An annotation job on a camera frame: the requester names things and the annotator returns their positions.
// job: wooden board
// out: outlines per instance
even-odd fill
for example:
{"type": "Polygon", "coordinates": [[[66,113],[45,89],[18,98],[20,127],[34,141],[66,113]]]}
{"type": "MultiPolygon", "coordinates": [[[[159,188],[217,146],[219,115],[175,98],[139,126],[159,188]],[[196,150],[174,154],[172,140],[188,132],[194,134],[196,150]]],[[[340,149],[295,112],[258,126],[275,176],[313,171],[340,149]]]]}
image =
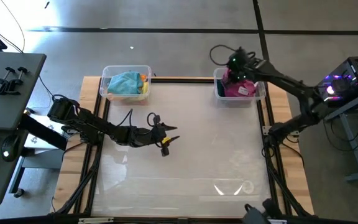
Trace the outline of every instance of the wooden board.
{"type": "MultiPolygon", "coordinates": [[[[96,94],[99,91],[98,83],[100,77],[84,77],[83,85],[80,93],[80,105],[83,108],[86,108],[90,111],[93,111],[94,104],[96,101],[96,94]]],[[[183,78],[183,77],[153,77],[153,78],[183,78]]],[[[287,94],[285,91],[279,89],[275,85],[268,85],[270,92],[270,100],[272,102],[272,108],[274,113],[274,119],[276,122],[283,122],[292,117],[290,111],[290,105],[288,103],[287,94]]],[[[265,101],[262,100],[262,106],[264,109],[265,121],[268,121],[267,110],[265,106],[265,101]]],[[[101,101],[99,108],[99,116],[102,115],[104,108],[104,99],[101,101]]],[[[77,144],[79,142],[78,136],[73,137],[70,140],[68,147],[77,144]]],[[[293,144],[285,141],[285,144],[299,151],[298,144],[293,144]]],[[[86,145],[77,147],[76,149],[67,152],[65,154],[62,168],[60,169],[60,175],[57,182],[57,187],[55,191],[55,196],[53,200],[53,205],[58,210],[63,206],[63,204],[69,199],[72,195],[78,183],[80,181],[81,168],[83,159],[85,156],[86,145]]],[[[94,150],[91,156],[90,163],[93,162],[94,150]]],[[[305,171],[303,170],[302,161],[300,157],[293,152],[291,149],[284,146],[280,147],[282,153],[282,160],[284,165],[285,176],[287,179],[288,188],[293,192],[295,198],[301,203],[306,211],[313,213],[313,207],[310,200],[308,184],[306,181],[305,171]]],[[[81,211],[83,211],[87,198],[88,198],[89,184],[84,191],[81,211]]],[[[279,199],[281,200],[280,208],[284,211],[284,206],[282,203],[282,194],[278,190],[279,199]]]]}

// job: plastic container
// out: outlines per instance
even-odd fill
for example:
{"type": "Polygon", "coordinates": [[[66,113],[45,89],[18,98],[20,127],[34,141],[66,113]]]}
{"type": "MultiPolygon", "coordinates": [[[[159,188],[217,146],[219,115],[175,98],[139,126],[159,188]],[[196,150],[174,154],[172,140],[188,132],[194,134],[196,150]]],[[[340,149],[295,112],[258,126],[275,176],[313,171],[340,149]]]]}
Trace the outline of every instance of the plastic container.
{"type": "Polygon", "coordinates": [[[249,97],[222,97],[218,94],[217,82],[222,79],[227,68],[217,68],[214,71],[214,92],[216,97],[216,102],[220,106],[227,107],[248,107],[251,103],[255,103],[266,96],[266,89],[263,82],[258,82],[257,90],[255,96],[249,97]]]}
{"type": "Polygon", "coordinates": [[[110,65],[103,69],[101,85],[99,89],[99,94],[103,97],[106,97],[109,101],[113,103],[133,103],[133,104],[144,104],[147,102],[147,98],[150,94],[151,88],[151,77],[152,77],[152,69],[147,65],[110,65]],[[149,87],[147,92],[144,94],[128,94],[128,95],[118,95],[108,93],[108,86],[111,81],[111,77],[115,75],[122,74],[124,72],[139,72],[140,74],[146,75],[146,82],[149,87]]]}

